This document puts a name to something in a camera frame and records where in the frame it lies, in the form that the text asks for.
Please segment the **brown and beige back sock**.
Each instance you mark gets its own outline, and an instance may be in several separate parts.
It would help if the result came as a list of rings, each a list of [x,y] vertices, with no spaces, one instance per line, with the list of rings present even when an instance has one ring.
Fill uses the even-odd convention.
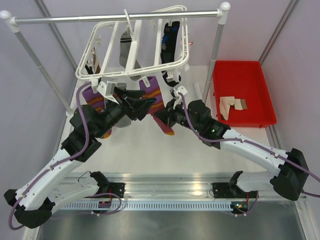
[[[97,52],[96,52],[95,47],[93,47],[93,49],[92,49],[92,64],[93,64],[94,73],[99,74],[101,71],[101,68],[100,68],[100,63],[98,60],[98,56],[97,56]]]

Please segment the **silver and white clothes rack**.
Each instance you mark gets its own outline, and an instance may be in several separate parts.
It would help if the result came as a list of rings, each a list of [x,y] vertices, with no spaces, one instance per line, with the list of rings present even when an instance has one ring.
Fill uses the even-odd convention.
[[[218,45],[220,40],[221,40],[223,28],[225,26],[225,23],[226,23],[230,8],[231,8],[231,6],[230,6],[230,4],[228,2],[223,2],[221,4],[220,8],[218,8],[217,10],[204,11],[204,12],[187,11],[187,13],[184,13],[183,16],[187,17],[187,19],[188,18],[193,18],[193,17],[217,17],[218,18],[218,26],[217,26],[216,38],[215,38],[215,42],[214,43],[215,43],[215,45]],[[131,22],[131,24],[132,24],[132,27],[134,27],[135,26],[135,20],[137,20],[138,17],[143,17],[142,21],[151,20],[151,18],[155,17],[156,14],[153,13],[153,12],[150,12],[150,13],[142,13],[142,14],[129,14],[129,16],[133,17],[133,21]],[[107,21],[123,21],[123,20],[125,20],[125,13],[123,15],[76,16],[76,17],[56,17],[56,18],[52,18],[52,17],[16,18],[16,17],[13,17],[9,11],[3,10],[0,13],[0,17],[5,21],[6,25],[10,28],[10,30],[15,34],[15,36],[20,41],[22,46],[25,48],[25,50],[27,51],[27,53],[29,54],[29,56],[31,57],[31,59],[33,60],[35,65],[38,67],[39,71],[42,73],[44,78],[49,83],[49,85],[51,87],[53,87],[55,84],[54,84],[52,78],[49,76],[48,72],[46,71],[46,69],[44,68],[44,66],[42,65],[42,63],[40,62],[40,60],[38,59],[38,57],[36,56],[36,54],[34,53],[32,48],[28,44],[27,40],[22,35],[22,33],[21,33],[20,29],[19,29],[19,25],[23,25],[23,24],[69,23],[69,22],[95,22],[95,25],[96,25],[96,24],[98,24],[100,22],[104,22],[104,21],[106,21],[106,22]],[[182,39],[182,31],[181,31],[182,22],[181,22],[180,18],[172,19],[171,21],[172,22],[174,22],[174,21],[179,21],[180,22],[180,27],[179,27],[179,30],[178,30],[177,41],[176,41],[175,54],[174,54],[174,60],[178,60],[179,57],[180,57],[180,53],[181,53],[180,43],[181,43],[181,39]],[[107,73],[108,72],[121,72],[121,71],[123,71],[125,69],[124,67],[122,67],[120,65],[119,57],[120,57],[120,39],[121,39],[122,34],[126,31],[126,29],[127,29],[127,23],[126,22],[120,24],[119,30],[118,30],[117,35],[116,35],[116,42],[114,44],[114,48],[113,48],[113,51],[112,51],[112,54],[111,54],[111,59],[110,59],[110,62],[108,64],[108,67],[106,69]],[[112,29],[111,29],[110,26],[102,27],[98,31],[98,35],[100,36],[100,39],[98,41],[99,41],[100,45],[97,45],[95,48],[96,48],[96,54],[97,54],[97,58],[98,58],[100,67],[102,66],[102,63],[104,61],[106,50],[108,48],[109,41],[110,41],[110,38],[111,38],[111,34],[112,34]],[[93,61],[92,53],[89,55],[89,59],[88,60],[92,60]],[[86,71],[86,68],[83,71],[83,73],[86,74],[86,75],[88,74],[87,71]],[[99,78],[91,77],[88,80],[80,80],[80,81],[83,81],[83,84],[82,84],[82,86],[80,86],[77,89],[76,99],[79,100],[80,98],[83,98],[82,92],[87,87],[91,87],[93,89],[93,92],[97,93],[98,92],[97,91],[97,87],[98,87],[98,84],[100,83],[101,79],[113,80],[113,81],[116,82],[116,86],[118,85],[118,83],[126,83],[126,89],[127,90],[142,90],[142,91],[145,91],[144,96],[146,98],[156,98],[156,102],[149,109],[147,115],[151,115],[153,117],[153,119],[155,120],[155,122],[157,123],[157,120],[159,120],[159,119],[155,116],[155,113],[158,112],[158,111],[163,110],[166,107],[166,105],[163,102],[161,89],[160,89],[160,86],[158,84],[158,80],[155,77],[155,73],[149,73],[149,74],[146,74],[144,76],[141,76],[141,79],[138,80],[138,81],[133,81],[133,80],[130,79],[130,77],[127,77],[127,76],[120,77],[120,78],[110,78],[110,77],[102,76],[102,77],[99,77]],[[177,74],[175,73],[173,75],[173,81],[174,82],[178,82],[178,80],[179,80],[178,74],[179,73],[177,73]],[[183,96],[181,94],[181,97],[182,97],[182,102],[183,102],[184,99],[185,99],[185,96]],[[67,108],[67,114],[70,116],[70,119],[73,117],[76,109],[78,108],[78,105],[83,105],[83,104],[78,102],[77,103],[77,107],[75,109],[72,109],[70,107]],[[171,129],[162,129],[162,131],[165,134],[172,134],[173,133],[172,128]]]

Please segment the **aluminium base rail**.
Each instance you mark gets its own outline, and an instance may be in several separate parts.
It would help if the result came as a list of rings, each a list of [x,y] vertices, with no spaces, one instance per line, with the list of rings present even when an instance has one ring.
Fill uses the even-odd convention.
[[[253,200],[257,196],[275,197],[293,201],[274,189],[276,177],[267,171],[242,172],[233,176],[205,175],[156,175],[106,173],[100,171],[69,173],[58,181],[48,194],[51,202],[65,206],[84,198],[108,198],[125,201],[206,201]]]

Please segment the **red plastic bin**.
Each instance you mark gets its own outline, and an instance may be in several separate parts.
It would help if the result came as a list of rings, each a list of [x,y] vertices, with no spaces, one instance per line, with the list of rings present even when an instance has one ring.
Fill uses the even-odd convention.
[[[267,128],[277,123],[258,61],[218,60],[212,77],[218,121],[230,127],[242,128]],[[228,120],[224,120],[220,111],[220,100],[223,97],[245,100],[247,109],[231,107]]]

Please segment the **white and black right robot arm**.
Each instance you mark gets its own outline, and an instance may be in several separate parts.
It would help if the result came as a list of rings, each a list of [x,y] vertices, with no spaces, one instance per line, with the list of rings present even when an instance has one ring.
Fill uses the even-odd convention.
[[[274,190],[281,197],[296,201],[308,178],[308,165],[304,154],[292,148],[290,151],[260,144],[241,135],[235,129],[212,118],[211,110],[201,101],[193,100],[187,107],[167,103],[155,113],[165,125],[179,124],[192,130],[207,146],[237,154],[264,168],[261,172],[233,174],[228,192],[235,198],[251,191]]]

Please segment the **grey sock back row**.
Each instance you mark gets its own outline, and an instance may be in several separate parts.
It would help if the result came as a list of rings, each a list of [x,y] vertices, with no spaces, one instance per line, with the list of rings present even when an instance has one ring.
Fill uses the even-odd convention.
[[[126,66],[127,66],[131,43],[132,43],[131,32],[130,32],[129,27],[127,27],[127,29],[121,35],[121,38],[120,38],[119,64],[124,68],[126,68]],[[134,69],[140,69],[140,68],[141,68],[141,66],[138,63],[138,61],[136,60],[135,64],[134,64]],[[142,78],[141,75],[130,76],[130,79],[132,81],[138,81],[141,78]]]

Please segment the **white plastic clip hanger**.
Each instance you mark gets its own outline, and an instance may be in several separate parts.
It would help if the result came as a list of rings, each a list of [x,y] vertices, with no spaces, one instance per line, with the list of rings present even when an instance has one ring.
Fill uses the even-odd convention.
[[[132,16],[129,16],[128,12],[124,10],[125,20],[113,20],[113,21],[101,21],[97,23],[90,34],[88,43],[84,49],[83,55],[80,59],[79,65],[75,71],[75,76],[78,80],[86,81],[90,78],[100,78],[100,77],[109,77],[112,79],[118,79],[122,77],[132,77],[132,76],[145,76],[147,74],[152,74],[160,71],[167,71],[168,76],[170,78],[174,77],[174,74],[178,74],[181,69],[184,68],[184,65],[187,61],[186,53],[188,52],[188,42],[189,42],[189,31],[187,24],[187,17],[183,16],[183,14],[187,13],[187,8],[184,5],[175,5],[163,9],[159,9],[153,11],[156,14],[155,17],[151,18],[151,26],[154,28],[155,24],[153,23],[155,19],[158,19],[157,24],[157,33],[156,33],[156,42],[154,49],[154,63],[151,66],[142,67],[134,69],[135,62],[137,60],[137,54],[140,46],[141,34],[142,34],[142,24],[143,17],[139,16],[137,20],[135,20],[134,27],[132,27],[131,22],[134,20]],[[170,63],[162,64],[161,60],[161,45],[164,34],[162,33],[163,20],[167,19],[168,24],[172,24],[172,19],[181,19],[181,42],[180,42],[180,57],[177,60],[174,60]],[[127,28],[130,30],[132,42],[128,54],[127,64],[123,71],[114,71],[114,72],[106,72],[106,69],[111,60],[112,52],[116,43],[117,32],[120,29],[120,24],[127,23]],[[99,74],[84,74],[85,65],[87,60],[89,59],[90,54],[92,53],[93,47],[99,46],[100,36],[98,35],[98,31],[101,28],[109,26],[112,29],[111,37],[106,49],[106,53],[104,56],[103,63],[100,67]]]

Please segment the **black sock back left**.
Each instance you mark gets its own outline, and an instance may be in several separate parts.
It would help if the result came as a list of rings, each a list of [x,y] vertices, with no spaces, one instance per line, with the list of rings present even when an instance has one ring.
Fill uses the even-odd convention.
[[[91,59],[86,61],[85,69],[86,69],[88,75],[94,74],[93,61]]]

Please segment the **grey sock with black stripes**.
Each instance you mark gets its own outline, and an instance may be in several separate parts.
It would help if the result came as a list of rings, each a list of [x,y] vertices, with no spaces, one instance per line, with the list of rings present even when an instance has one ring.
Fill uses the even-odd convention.
[[[119,82],[116,86],[120,90],[126,90],[127,84],[125,82]],[[125,112],[123,112],[122,117],[118,120],[118,122],[114,125],[116,128],[126,128],[130,126],[132,120],[127,116]]]

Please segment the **black and blue patterned sock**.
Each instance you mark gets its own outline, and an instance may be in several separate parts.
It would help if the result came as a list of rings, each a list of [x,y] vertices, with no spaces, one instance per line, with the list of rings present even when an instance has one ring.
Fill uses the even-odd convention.
[[[168,64],[175,61],[175,52],[179,28],[179,21],[173,21],[171,25],[166,23],[164,26],[160,53],[160,59],[162,64]]]

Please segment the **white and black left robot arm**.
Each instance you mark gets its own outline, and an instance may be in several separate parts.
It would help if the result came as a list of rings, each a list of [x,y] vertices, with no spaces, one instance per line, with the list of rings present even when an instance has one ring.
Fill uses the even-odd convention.
[[[69,121],[73,131],[55,156],[26,185],[4,193],[6,202],[12,206],[11,219],[15,218],[22,227],[34,229],[73,201],[113,195],[110,182],[100,171],[91,172],[89,178],[78,180],[72,186],[58,188],[58,185],[102,146],[98,140],[119,120],[127,116],[133,121],[141,121],[156,102],[154,97],[145,97],[143,90],[116,88],[114,93],[119,103],[114,103],[105,112],[97,112],[89,104],[79,104]]]

